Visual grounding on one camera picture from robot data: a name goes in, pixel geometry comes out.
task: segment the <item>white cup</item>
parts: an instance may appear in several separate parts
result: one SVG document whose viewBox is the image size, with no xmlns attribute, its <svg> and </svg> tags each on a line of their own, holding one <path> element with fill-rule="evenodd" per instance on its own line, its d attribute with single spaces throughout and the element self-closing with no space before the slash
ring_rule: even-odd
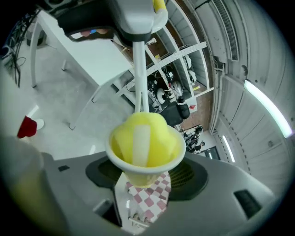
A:
<svg viewBox="0 0 295 236">
<path fill-rule="evenodd" d="M 111 142 L 113 138 L 113 132 L 111 132 L 109 135 L 109 138 L 106 141 L 106 154 L 115 166 L 124 171 L 125 175 L 133 186 L 139 188 L 149 188 L 162 173 L 172 170 L 183 160 L 186 151 L 184 138 L 176 129 L 172 128 L 171 126 L 168 126 L 168 129 L 177 138 L 177 142 L 180 145 L 179 153 L 169 163 L 157 167 L 140 167 L 129 164 L 120 159 L 112 150 Z"/>
</svg>

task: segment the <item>fluorescent light strip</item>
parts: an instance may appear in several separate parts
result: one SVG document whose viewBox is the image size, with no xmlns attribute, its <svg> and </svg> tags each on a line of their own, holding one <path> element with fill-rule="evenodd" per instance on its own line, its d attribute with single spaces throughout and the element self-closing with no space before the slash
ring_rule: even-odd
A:
<svg viewBox="0 0 295 236">
<path fill-rule="evenodd" d="M 248 80 L 245 80 L 244 87 L 267 109 L 279 126 L 283 136 L 289 138 L 293 134 L 292 128 L 276 105 Z"/>
<path fill-rule="evenodd" d="M 35 112 L 39 109 L 38 105 L 36 105 L 27 115 L 27 117 L 31 118 Z"/>
<path fill-rule="evenodd" d="M 226 144 L 227 149 L 229 150 L 231 161 L 232 161 L 232 162 L 235 162 L 234 155 L 232 154 L 232 151 L 231 151 L 231 149 L 230 149 L 229 143 L 227 142 L 227 140 L 226 140 L 226 138 L 225 138 L 224 135 L 223 135 L 222 138 L 223 138 L 223 140 L 224 140 L 224 142 L 225 142 L 225 144 Z"/>
<path fill-rule="evenodd" d="M 128 209 L 130 208 L 130 200 L 126 201 L 126 208 L 128 208 Z"/>
<path fill-rule="evenodd" d="M 92 145 L 91 149 L 90 149 L 90 152 L 89 152 L 89 155 L 92 155 L 94 152 L 95 152 L 95 145 Z"/>
</svg>

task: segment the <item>wooden panel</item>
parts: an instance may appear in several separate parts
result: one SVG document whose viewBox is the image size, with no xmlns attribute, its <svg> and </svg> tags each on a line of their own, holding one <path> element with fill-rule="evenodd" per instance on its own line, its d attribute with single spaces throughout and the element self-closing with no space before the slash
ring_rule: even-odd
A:
<svg viewBox="0 0 295 236">
<path fill-rule="evenodd" d="M 183 129 L 190 129 L 201 124 L 204 131 L 209 129 L 210 117 L 212 112 L 213 92 L 206 93 L 197 97 L 198 110 L 181 123 Z"/>
</svg>

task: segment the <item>black vent grille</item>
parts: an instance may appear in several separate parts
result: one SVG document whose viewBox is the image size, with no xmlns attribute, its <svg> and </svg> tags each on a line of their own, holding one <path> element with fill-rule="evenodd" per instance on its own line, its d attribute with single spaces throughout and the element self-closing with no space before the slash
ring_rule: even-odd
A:
<svg viewBox="0 0 295 236">
<path fill-rule="evenodd" d="M 180 188 L 194 176 L 194 171 L 189 164 L 181 162 L 174 169 L 168 171 L 171 179 L 172 189 Z"/>
<path fill-rule="evenodd" d="M 234 195 L 242 206 L 248 219 L 260 211 L 260 204 L 247 190 L 234 192 Z"/>
<path fill-rule="evenodd" d="M 222 18 L 222 21 L 225 26 L 226 34 L 228 36 L 229 44 L 230 44 L 230 53 L 231 53 L 231 60 L 238 61 L 239 60 L 239 52 L 237 47 L 236 41 L 236 33 L 232 24 L 232 21 L 229 17 L 229 14 L 222 2 L 222 0 L 212 0 L 215 7 L 219 11 L 219 14 Z"/>
</svg>

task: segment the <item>black chair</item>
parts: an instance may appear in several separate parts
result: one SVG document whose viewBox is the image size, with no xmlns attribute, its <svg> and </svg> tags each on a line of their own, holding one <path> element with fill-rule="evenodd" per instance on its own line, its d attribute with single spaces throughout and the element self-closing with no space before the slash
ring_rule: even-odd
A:
<svg viewBox="0 0 295 236">
<path fill-rule="evenodd" d="M 189 106 L 187 104 L 178 105 L 175 101 L 170 103 L 161 113 L 169 126 L 174 127 L 181 124 L 183 120 L 189 118 Z"/>
</svg>

